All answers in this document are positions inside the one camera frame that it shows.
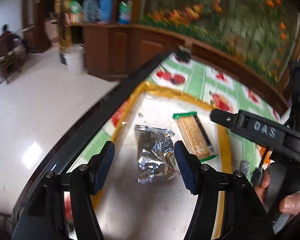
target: crumpled foil package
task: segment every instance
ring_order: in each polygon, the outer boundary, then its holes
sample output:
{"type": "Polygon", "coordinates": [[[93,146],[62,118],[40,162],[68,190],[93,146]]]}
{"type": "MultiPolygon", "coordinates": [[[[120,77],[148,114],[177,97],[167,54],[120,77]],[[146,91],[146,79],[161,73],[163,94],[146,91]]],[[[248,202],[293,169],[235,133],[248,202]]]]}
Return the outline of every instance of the crumpled foil package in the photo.
{"type": "Polygon", "coordinates": [[[138,142],[138,183],[167,181],[176,175],[173,141],[175,133],[168,129],[136,125],[138,142]]]}

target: fingernail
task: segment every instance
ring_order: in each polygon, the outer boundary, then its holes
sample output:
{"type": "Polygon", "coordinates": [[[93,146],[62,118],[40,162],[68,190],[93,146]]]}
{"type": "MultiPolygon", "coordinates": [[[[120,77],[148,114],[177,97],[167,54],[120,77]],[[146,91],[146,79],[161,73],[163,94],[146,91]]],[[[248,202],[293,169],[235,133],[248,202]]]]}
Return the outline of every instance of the fingernail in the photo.
{"type": "Polygon", "coordinates": [[[283,210],[288,212],[288,211],[291,211],[292,208],[293,208],[292,196],[285,197],[283,210]]]}

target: packaged biscuit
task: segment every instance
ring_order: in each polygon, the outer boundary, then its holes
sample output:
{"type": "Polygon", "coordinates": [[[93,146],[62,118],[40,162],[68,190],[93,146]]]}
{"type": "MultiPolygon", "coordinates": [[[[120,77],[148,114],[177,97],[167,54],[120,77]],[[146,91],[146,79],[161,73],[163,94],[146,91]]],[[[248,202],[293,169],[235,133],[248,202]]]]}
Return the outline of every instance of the packaged biscuit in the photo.
{"type": "Polygon", "coordinates": [[[197,112],[173,115],[189,153],[196,155],[201,162],[217,156],[215,150],[197,116],[197,112]]]}

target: white wall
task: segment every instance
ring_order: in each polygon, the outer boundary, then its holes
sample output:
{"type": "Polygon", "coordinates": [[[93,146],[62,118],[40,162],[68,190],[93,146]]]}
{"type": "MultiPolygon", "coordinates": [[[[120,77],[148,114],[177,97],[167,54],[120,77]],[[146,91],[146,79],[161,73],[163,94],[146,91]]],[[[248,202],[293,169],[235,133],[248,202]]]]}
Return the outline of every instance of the white wall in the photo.
{"type": "Polygon", "coordinates": [[[0,0],[0,34],[4,24],[9,30],[22,37],[22,0],[0,0]]]}

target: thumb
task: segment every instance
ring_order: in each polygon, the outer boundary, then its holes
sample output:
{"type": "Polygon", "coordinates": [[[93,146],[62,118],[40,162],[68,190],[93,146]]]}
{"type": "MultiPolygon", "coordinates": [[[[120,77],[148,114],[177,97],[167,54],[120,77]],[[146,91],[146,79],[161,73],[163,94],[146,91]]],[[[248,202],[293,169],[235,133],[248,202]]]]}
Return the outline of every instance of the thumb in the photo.
{"type": "Polygon", "coordinates": [[[298,215],[300,212],[300,192],[285,197],[280,202],[279,210],[283,214],[298,215]]]}

